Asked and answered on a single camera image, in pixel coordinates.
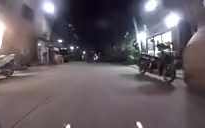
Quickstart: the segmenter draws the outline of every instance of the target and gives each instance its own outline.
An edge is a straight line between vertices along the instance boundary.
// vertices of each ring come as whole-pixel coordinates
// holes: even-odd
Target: street
[[[131,67],[68,63],[0,79],[2,128],[205,128],[205,97]]]

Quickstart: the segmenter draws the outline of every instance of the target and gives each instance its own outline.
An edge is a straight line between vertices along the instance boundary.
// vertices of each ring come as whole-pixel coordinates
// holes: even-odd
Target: motorcycle
[[[175,61],[172,55],[163,51],[164,49],[166,48],[161,50],[161,57],[142,54],[138,62],[139,73],[141,75],[144,75],[146,72],[154,73],[154,70],[157,69],[159,75],[163,77],[166,83],[172,83],[176,78]]]
[[[0,55],[0,75],[9,78],[14,73],[15,55]]]

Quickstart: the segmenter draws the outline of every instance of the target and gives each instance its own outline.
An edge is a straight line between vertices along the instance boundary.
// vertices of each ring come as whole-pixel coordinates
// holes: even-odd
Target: sidewalk
[[[139,69],[138,68],[138,66],[137,65],[129,65],[129,67],[131,67],[131,68],[135,68],[135,69]],[[184,79],[184,72],[183,72],[183,70],[177,70],[177,78],[178,79]]]

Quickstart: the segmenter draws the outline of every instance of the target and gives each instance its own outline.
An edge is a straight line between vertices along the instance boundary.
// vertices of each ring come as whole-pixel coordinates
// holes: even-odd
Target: building
[[[0,0],[0,49],[16,53],[22,63],[37,58],[38,37],[50,41],[54,16],[42,9],[46,0]]]
[[[196,11],[200,0],[144,0],[137,35],[143,53],[157,56],[159,43],[171,43],[176,55],[183,50],[197,29]]]

